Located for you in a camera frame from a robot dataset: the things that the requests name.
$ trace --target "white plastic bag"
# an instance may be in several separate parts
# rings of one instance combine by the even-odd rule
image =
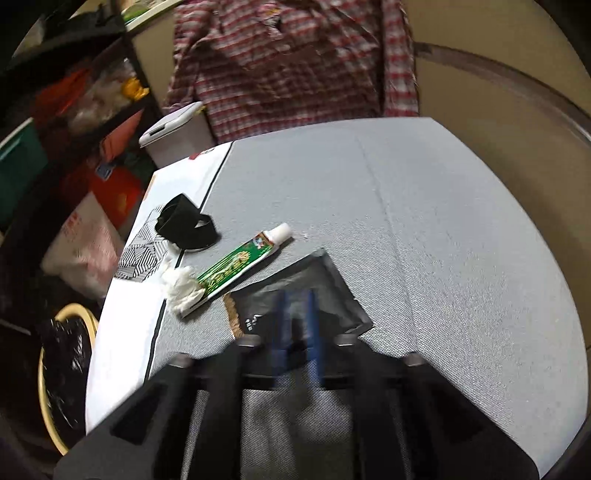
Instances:
[[[107,295],[123,242],[90,192],[61,226],[41,269],[91,299]]]

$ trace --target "white tube cap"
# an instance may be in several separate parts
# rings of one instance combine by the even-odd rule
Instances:
[[[265,231],[265,235],[274,245],[281,245],[285,240],[291,238],[293,232],[287,223],[277,225],[273,230]]]

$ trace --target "yellow item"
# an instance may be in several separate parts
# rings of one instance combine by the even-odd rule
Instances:
[[[63,307],[56,315],[58,322],[65,322],[70,317],[80,317],[86,330],[88,331],[88,338],[90,339],[90,347],[93,348],[95,345],[96,329],[98,328],[98,322],[95,316],[88,309],[85,309],[79,303],[70,303]],[[37,391],[39,393],[39,405],[41,406],[41,415],[43,416],[43,423],[45,428],[49,432],[51,441],[60,451],[62,455],[68,452],[68,447],[64,444],[62,439],[57,433],[56,426],[53,424],[51,418],[51,412],[49,411],[49,401],[47,399],[47,390],[45,389],[45,378],[43,377],[43,354],[44,350],[41,348],[41,354],[39,355],[39,367],[37,369]]]
[[[136,77],[127,79],[121,86],[121,93],[134,102],[144,98],[149,92],[150,89],[142,87],[142,84]]]

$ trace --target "black and white patterned fabric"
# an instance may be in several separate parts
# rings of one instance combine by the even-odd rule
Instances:
[[[152,275],[168,251],[167,241],[156,233],[156,221],[163,205],[150,212],[138,234],[119,259],[115,278],[144,281]]]

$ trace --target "green storage box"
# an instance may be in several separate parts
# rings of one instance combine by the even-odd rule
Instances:
[[[27,187],[47,165],[33,119],[23,122],[0,143],[0,225],[7,228]]]

